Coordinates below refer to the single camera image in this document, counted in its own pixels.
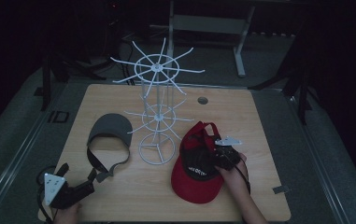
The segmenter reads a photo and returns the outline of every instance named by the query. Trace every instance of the table top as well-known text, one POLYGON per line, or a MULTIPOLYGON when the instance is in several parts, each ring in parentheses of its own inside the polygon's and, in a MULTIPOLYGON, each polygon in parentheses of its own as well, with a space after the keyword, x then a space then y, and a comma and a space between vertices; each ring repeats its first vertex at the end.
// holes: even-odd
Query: table top
MULTIPOLYGON (((221 137, 241 140, 242 145, 234 146, 247 157, 251 195, 267 220, 285 221, 291 217, 283 193, 275 194, 272 188, 279 187, 280 180, 274 164, 262 123, 250 91, 211 88, 181 88, 187 95, 174 89, 173 102, 179 119, 173 132, 180 138, 198 121, 214 122, 221 137), (206 97, 208 103, 198 103, 199 97, 206 97)), ((150 96, 156 95, 152 88, 150 96)), ((69 164, 65 175, 70 186, 86 180, 92 167, 87 159, 86 144, 94 123, 108 113, 119 113, 128 118, 134 130, 143 126, 140 116, 144 104, 140 97, 141 86, 92 84, 86 91, 78 110, 73 127, 66 140, 57 167, 69 164)), ((148 134, 146 128, 133 133, 130 147, 131 156, 127 163, 118 166, 114 176, 102 183, 94 181, 95 193, 81 201, 80 221, 238 221, 241 220, 238 208, 228 189, 223 186, 219 195, 210 203, 194 204, 179 198, 172 190, 170 178, 175 160, 178 157, 180 140, 171 131, 164 133, 174 139, 172 144, 163 146, 165 153, 173 155, 166 164, 148 164, 139 155, 138 145, 148 134)), ((92 149, 108 169, 112 163, 122 161, 125 150, 116 138, 95 138, 92 149)), ((151 160, 159 156, 155 152, 146 155, 151 160)))

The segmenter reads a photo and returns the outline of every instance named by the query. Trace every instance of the white wire hat rack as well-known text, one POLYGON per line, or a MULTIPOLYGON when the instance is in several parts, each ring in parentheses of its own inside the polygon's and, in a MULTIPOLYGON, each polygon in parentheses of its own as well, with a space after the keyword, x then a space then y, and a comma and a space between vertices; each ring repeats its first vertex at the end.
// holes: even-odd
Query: white wire hat rack
POLYGON ((158 54, 145 54, 133 41, 135 48, 143 55, 142 58, 136 61, 136 63, 125 62, 121 60, 116 60, 110 58, 116 63, 126 63, 134 66, 135 74, 131 77, 127 77, 118 81, 113 81, 115 83, 121 83, 138 77, 142 86, 142 94, 140 98, 143 101, 144 110, 142 113, 134 113, 125 111, 125 113, 139 116, 142 118, 143 125, 132 130, 134 133, 142 128, 147 128, 151 133, 143 138, 139 144, 139 154, 143 161, 153 164, 165 164, 169 162, 176 151, 176 146, 174 140, 171 136, 166 134, 167 132, 172 133, 177 139, 181 138, 174 132, 173 126, 176 121, 193 121, 193 119, 181 119, 178 118, 175 113, 175 109, 180 105, 184 104, 186 100, 175 105, 175 90, 178 90, 181 94, 186 95, 178 85, 175 83, 175 77, 179 75, 180 72, 187 73, 203 73, 205 70, 189 70, 180 68, 177 59, 182 58, 192 52, 193 48, 187 52, 173 58, 171 56, 164 54, 165 39, 161 52, 158 54), (150 97, 155 97, 155 103, 152 104, 150 97), (167 143, 172 146, 169 153, 165 153, 169 148, 164 148, 167 143), (155 160, 154 157, 146 157, 144 150, 149 149, 158 153, 159 158, 155 160))

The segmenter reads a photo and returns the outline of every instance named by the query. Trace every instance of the person's hand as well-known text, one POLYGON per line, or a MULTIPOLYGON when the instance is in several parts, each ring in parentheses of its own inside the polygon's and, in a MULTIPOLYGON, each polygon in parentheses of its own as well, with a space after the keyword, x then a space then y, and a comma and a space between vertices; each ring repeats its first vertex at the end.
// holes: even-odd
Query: person's hand
MULTIPOLYGON (((248 170, 245 164, 247 157, 242 153, 239 153, 239 156, 241 157, 242 161, 240 161, 236 167, 248 180, 248 170)), ((216 169, 219 171, 219 173, 221 173, 221 176, 223 176, 224 182, 226 183, 237 205, 239 206, 241 215, 246 223, 267 223, 267 220, 265 220, 262 212, 250 197, 247 184, 242 178, 242 175, 236 170, 236 168, 232 169, 231 171, 224 170, 220 167, 216 167, 216 169)))
POLYGON ((57 210, 54 219, 54 224, 77 224, 78 210, 80 207, 80 203, 75 203, 66 209, 57 210))
MULTIPOLYGON (((247 166, 245 165, 247 157, 242 153, 239 153, 239 156, 242 160, 236 165, 236 167, 248 180, 248 170, 247 166)), ((216 169, 219 171, 219 173, 221 173, 221 176, 224 178, 224 182, 234 196, 237 196, 237 194, 240 194, 243 191, 249 193, 245 180, 242 178, 241 174, 236 170, 236 168, 233 168, 231 171, 224 170, 220 167, 216 167, 216 169)))

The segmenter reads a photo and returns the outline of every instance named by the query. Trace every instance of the cap brim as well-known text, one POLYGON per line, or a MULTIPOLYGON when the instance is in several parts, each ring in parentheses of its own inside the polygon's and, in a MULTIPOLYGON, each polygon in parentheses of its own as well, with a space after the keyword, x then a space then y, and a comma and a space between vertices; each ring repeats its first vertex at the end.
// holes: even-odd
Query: cap brim
POLYGON ((171 176, 172 189, 177 196, 190 203, 211 202, 221 190, 223 181, 221 175, 217 175, 206 181, 195 180, 189 177, 184 171, 180 155, 175 162, 171 176))

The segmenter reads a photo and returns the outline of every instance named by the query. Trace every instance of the dark background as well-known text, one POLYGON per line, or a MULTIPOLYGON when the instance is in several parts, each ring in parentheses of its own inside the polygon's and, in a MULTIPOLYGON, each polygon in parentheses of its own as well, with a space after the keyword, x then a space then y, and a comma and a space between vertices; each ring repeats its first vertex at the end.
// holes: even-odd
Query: dark background
MULTIPOLYGON (((356 1, 253 2, 252 34, 296 35, 284 66, 309 71, 310 84, 356 166, 356 1)), ((204 3, 177 1, 177 10, 240 17, 248 7, 237 7, 235 1, 204 3)), ((0 114, 41 66, 46 49, 83 62, 107 56, 116 53, 122 25, 146 38, 150 23, 167 24, 168 10, 168 1, 162 0, 0 0, 0 114), (116 24, 110 29, 111 22, 116 24)))

